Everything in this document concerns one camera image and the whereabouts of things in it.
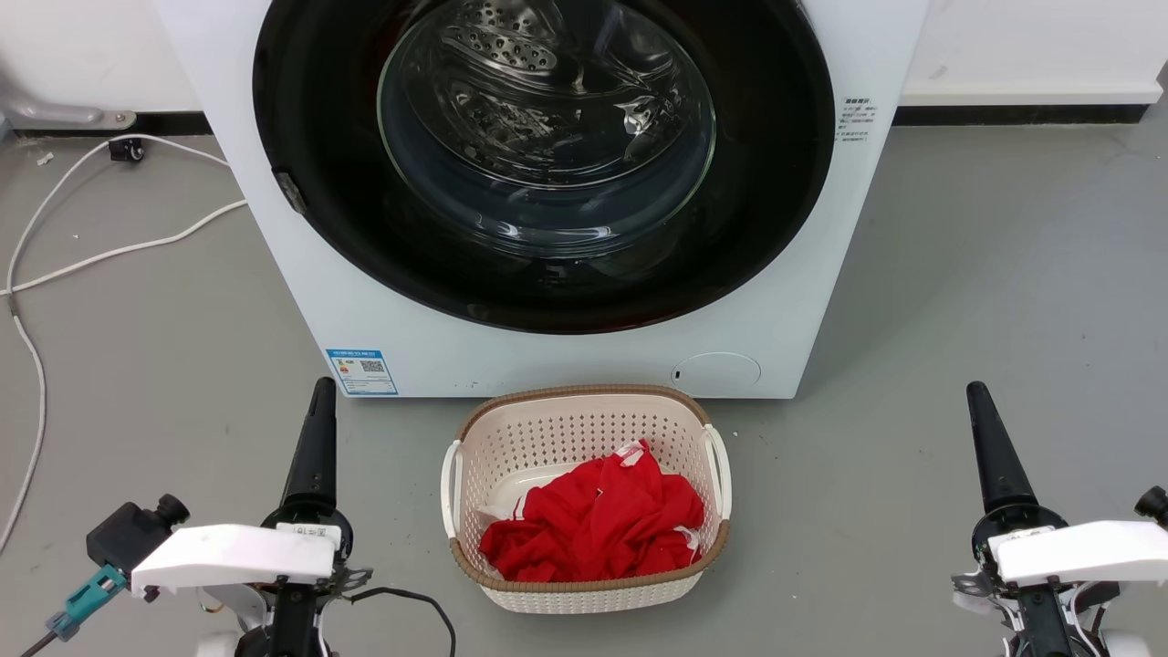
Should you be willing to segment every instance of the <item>basket handle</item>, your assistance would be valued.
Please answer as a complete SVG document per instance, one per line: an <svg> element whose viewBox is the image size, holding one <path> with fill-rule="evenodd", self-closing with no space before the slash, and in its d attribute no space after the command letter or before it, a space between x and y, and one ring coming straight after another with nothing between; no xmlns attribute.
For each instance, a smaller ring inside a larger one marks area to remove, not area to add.
<svg viewBox="0 0 1168 657"><path fill-rule="evenodd" d="M461 441L454 441L446 449L446 458L442 462L442 521L446 527L446 538L451 539L458 535L458 505L461 503L463 487L463 454L458 448L461 444Z"/></svg>
<svg viewBox="0 0 1168 657"><path fill-rule="evenodd" d="M726 445L722 442L722 434L712 424L705 426L705 454L710 459L710 465L718 473L718 489L714 491L714 502L717 505L718 516L723 520L730 519L730 510L734 506L734 485L730 482L730 457L726 455Z"/></svg>

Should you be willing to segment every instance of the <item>brown basket rim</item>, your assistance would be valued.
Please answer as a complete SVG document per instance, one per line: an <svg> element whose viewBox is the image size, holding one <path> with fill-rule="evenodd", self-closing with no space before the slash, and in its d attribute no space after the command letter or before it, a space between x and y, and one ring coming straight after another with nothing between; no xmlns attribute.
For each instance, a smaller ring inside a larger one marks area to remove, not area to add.
<svg viewBox="0 0 1168 657"><path fill-rule="evenodd" d="M473 427L480 417L502 406L542 399L612 394L656 395L669 397L686 406L686 408L688 408L697 417L697 420L701 421L703 427L710 423L710 416L705 414L705 410L696 401L694 401L693 397L673 388L638 385L564 386L559 388L542 388L537 390L503 395L481 403L474 409L473 413L471 413L471 416L467 417L466 422L463 423L463 427L458 431L458 440L465 440L467 431L470 431L471 427ZM663 585L691 578L714 563L714 560L722 553L722 548L725 546L729 534L730 520L722 520L718 524L718 534L714 539L714 545L710 546L701 559L684 568L669 570L668 573L659 573L656 575L595 582L508 582L507 580L492 578L471 563L471 561L466 558L466 553L463 552L463 545L458 541L458 537L450 539L450 551L454 555L454 561L463 569L463 572L466 573L466 576L474 580L474 583L491 590L502 593L595 593Z"/></svg>

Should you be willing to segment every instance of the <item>white cable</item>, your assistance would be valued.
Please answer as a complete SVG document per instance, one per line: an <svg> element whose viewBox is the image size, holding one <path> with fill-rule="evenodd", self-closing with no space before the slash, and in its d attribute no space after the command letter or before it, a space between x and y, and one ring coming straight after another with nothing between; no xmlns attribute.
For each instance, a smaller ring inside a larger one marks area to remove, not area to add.
<svg viewBox="0 0 1168 657"><path fill-rule="evenodd" d="M1079 615L1075 613L1075 602L1078 600L1079 594L1096 586L1097 583L1099 582L1086 582L1075 589L1075 593L1071 594L1071 600L1066 603L1068 608L1066 615L1071 617L1071 621L1075 623L1075 630L1079 632L1079 638L1083 639L1083 643L1085 643L1086 646L1091 649L1091 653L1094 655L1094 657L1101 657L1101 655L1099 655L1099 649L1096 648L1094 642L1091 641L1090 637L1087 637L1087 632L1083 631L1083 625L1079 623Z"/></svg>
<svg viewBox="0 0 1168 657"><path fill-rule="evenodd" d="M222 215L224 215L224 214L227 214L227 213L229 213L229 212L231 212L234 209L242 208L245 205L248 205L248 201L236 201L236 202L234 202L234 203L231 203L229 206L223 206L222 208L220 208L220 209L213 212L211 214L202 217L195 224L193 224L190 228L187 228L186 230L183 230L182 233L179 233L178 235L172 235L169 237L162 237L161 240L154 240L153 242L142 242L140 244L131 244L128 247L121 247L120 249L113 249L112 251L105 251L104 254L96 255L93 257L85 258L85 260L83 260L83 261L81 261L78 263L70 264L69 267L65 267L63 269L58 269L58 270L54 271L53 274L46 274L44 276L41 276L40 278L34 278L32 281L27 281L25 283L20 283L20 284L16 285L16 291L21 292L23 290L28 290L29 288L35 288L35 286L40 285L41 283L48 283L49 281L53 281L54 278L60 278L60 277L64 276L65 274L72 274L74 271L77 271L78 269L84 269L84 268L86 268L86 267L89 267L89 265L91 265L93 263L102 262L103 260L107 260L107 258L111 258L113 256L120 256L123 254L130 254L130 253L133 253L133 251L140 251L142 249L148 249L151 247L161 247L164 244L173 244L174 242L178 242L179 240L182 240L183 237L188 237L190 234L193 234L194 231L199 230L200 228L207 226L208 223L210 223L211 221L218 219L220 216L222 216ZM9 293L8 290L0 290L0 297L4 297L6 295L8 295L8 293Z"/></svg>
<svg viewBox="0 0 1168 657"><path fill-rule="evenodd" d="M33 354L33 362L36 364L36 380L41 388L41 403L40 409L36 415L36 443L33 445L33 457L28 459L28 470L25 472L25 483L20 485L20 493L16 495L16 504L12 507L12 513L8 516L8 523L4 527L4 535L0 535L0 554L4 553L4 548L8 545L8 537L12 535L13 527L16 526L16 518L20 516L21 507L25 506L25 498L28 497L28 486L33 483L33 471L36 470L36 462L41 458L41 445L44 444L44 416L46 416L46 387L44 387L44 364L41 362L41 354L36 353L36 347L33 346L32 338L28 337L28 332L25 331L25 325L20 321L20 317L12 316L13 321L16 323L16 332L20 333L20 338L25 340L25 346L28 347L28 353Z"/></svg>
<svg viewBox="0 0 1168 657"><path fill-rule="evenodd" d="M335 601L336 599L333 597L332 600L326 602L324 607L320 608L320 613L317 614L317 644L320 646L321 657L331 657L332 655L328 651L328 644L325 643L325 610L327 610L328 606Z"/></svg>
<svg viewBox="0 0 1168 657"><path fill-rule="evenodd" d="M194 226L192 226L187 230L183 230L182 233L180 233L178 235L174 235L173 237L166 237L166 238L162 238L162 240L155 240L153 242L145 242L145 243L141 243L141 244L134 244L134 245L131 245L131 247L124 247L121 249L116 249L113 251L109 251L109 253L102 254L99 256L95 256L95 257L88 258L85 261L82 261L82 262L79 262L77 264L72 264L72 265L67 267L64 269L54 271L53 274L49 274L47 276L42 276L42 277L36 278L34 281L29 281L29 282L23 283L21 285L13 285L13 278L14 278L14 275L16 272L16 262L20 261L20 254L21 254L21 251L25 250L25 242L27 242L28 241L28 236L32 235L33 228L36 226L36 221L41 217L41 213L44 212L46 206L49 205L49 201L53 200L53 196L56 195L56 193L65 184L65 180L69 180L69 177L72 175L74 172L77 171L77 168L85 160L88 160L89 158L93 157L96 153L100 152L103 148L105 148L106 146L109 146L109 144L111 141L120 141L123 139L132 139L132 138L139 138L139 139L145 139L147 141L157 141L159 144L166 144L168 146L173 146L173 147L180 150L180 151L186 151L188 153L192 153L192 154L195 154L195 155L200 155L200 157L207 158L209 160L216 161L216 162L218 162L218 164L221 164L223 166L229 166L228 162L227 162L227 160L216 158L215 155L211 155L209 153L204 153L202 151L192 148L189 146L183 146L182 144L176 144L174 141L171 141L169 139L161 139L159 137L154 137L154 136L151 136L151 134L120 134L118 137L114 137L113 139L109 139L106 141L102 141L100 144L98 144L97 146L95 146L93 148L91 148L88 153L85 153L84 155L82 155L82 158L79 160L77 160L71 167L69 167L69 171L67 171L65 174L61 177L61 180L58 180L57 184L56 184L56 186L53 187L53 189L49 192L49 195L47 195L44 198L44 200L41 201L40 207L37 207L36 212L33 213L33 219L30 219L28 221L28 226L25 227L25 231L20 235L20 240L16 242L16 248L12 253L12 258L8 261L8 274L5 276L5 290L4 290L4 293L0 293L0 296L8 295L9 297L12 297L13 292L19 292L20 290L27 290L27 289L33 288L35 285L40 285L41 283L44 283L47 281L51 281L51 279L57 278L60 276L64 276L65 274L69 274L71 271L76 271L78 269L82 269L84 267L93 264L95 262L99 262L99 261L113 257L116 255L126 254L126 253L131 253L131 251L137 251L137 250L140 250L140 249L146 249L146 248L150 248L150 247L157 247L157 245L161 245L161 244L169 244L172 242L178 242L179 240L182 240L183 237L186 237L187 235L190 235L195 230L199 230L200 228L202 228L203 226L206 226L207 223L209 223L214 219L218 217L220 215L222 215L222 214L224 214L227 212L230 212L230 210L232 210L235 208L238 208L238 207L241 207L241 206L243 206L245 203L245 201L237 201L235 203L231 203L230 206L221 208L221 209L211 213L210 215L203 217L201 221L199 221L197 223L195 223ZM39 408L37 423L36 423L36 442L33 443L33 456L32 456L32 458L28 459L28 470L25 472L25 480L23 480L23 483L20 486L20 492L16 495L16 503L13 504L12 513L8 516L8 523L5 525L4 534L0 535L0 554L4 554L5 547L8 546L8 539L12 538L12 531L16 526L16 519L20 517L21 509L23 509L23 506L25 506L25 499L28 498L28 489L29 489L29 486L33 483L33 472L36 471L36 464L37 464L37 462L41 458L41 448L44 445L44 422L46 422L47 408L48 408L48 386L46 385L46 381L44 381L44 364L41 362L41 354L37 353L36 346L33 345L32 338L28 337L28 332L25 330L25 324L20 320L20 314L19 314L18 309L16 309L15 299L13 299L13 298L8 299L8 310L12 312L12 319L16 324L16 332L20 333L21 339L25 340L25 346L27 346L28 347L28 352L30 354L33 354L33 362L36 365L36 379L37 379L37 383L39 383L39 387L40 387L40 408Z"/></svg>

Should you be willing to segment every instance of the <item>white plastic cover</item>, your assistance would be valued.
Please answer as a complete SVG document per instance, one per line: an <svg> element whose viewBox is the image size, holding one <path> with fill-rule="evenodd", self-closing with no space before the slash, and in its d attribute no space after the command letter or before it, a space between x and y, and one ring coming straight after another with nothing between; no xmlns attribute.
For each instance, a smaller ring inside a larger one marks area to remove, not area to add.
<svg viewBox="0 0 1168 657"><path fill-rule="evenodd" d="M1155 523L1105 520L1002 541L992 548L1002 581L1168 580L1168 531Z"/></svg>
<svg viewBox="0 0 1168 657"><path fill-rule="evenodd" d="M187 587L274 582L315 583L333 574L333 541L315 535L249 527L208 525L181 528L134 568L131 588L174 593Z"/></svg>

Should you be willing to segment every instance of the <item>laundry basket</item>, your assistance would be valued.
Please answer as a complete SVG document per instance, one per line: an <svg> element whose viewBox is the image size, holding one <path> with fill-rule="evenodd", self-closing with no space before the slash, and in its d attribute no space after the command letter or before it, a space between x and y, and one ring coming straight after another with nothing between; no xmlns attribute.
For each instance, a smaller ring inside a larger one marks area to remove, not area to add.
<svg viewBox="0 0 1168 657"><path fill-rule="evenodd" d="M702 558L668 573L596 582L501 579L479 552L492 518L534 485L645 438L661 469L689 479L705 505ZM443 462L442 506L454 561L500 607L527 614L619 611L669 602L694 588L730 531L725 445L693 399L655 386L576 386L491 400L463 426Z"/></svg>

